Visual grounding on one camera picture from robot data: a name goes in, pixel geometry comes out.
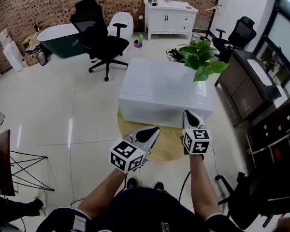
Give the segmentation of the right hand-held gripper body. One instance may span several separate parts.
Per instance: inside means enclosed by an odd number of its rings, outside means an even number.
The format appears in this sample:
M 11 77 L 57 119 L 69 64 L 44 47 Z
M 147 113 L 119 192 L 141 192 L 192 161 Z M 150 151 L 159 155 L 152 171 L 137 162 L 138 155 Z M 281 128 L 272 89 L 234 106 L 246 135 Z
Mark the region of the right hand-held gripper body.
M 183 112 L 182 145 L 185 155 L 203 155 L 212 141 L 204 120 L 189 110 Z

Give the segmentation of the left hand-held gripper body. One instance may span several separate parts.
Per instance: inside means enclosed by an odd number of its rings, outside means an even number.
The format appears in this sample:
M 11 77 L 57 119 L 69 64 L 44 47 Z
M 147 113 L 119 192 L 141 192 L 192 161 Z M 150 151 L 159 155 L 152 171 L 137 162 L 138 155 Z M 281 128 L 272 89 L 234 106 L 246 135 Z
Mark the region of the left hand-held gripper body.
M 119 138 L 110 148 L 109 162 L 123 173 L 136 171 L 146 163 L 160 134 L 159 127 L 145 126 Z

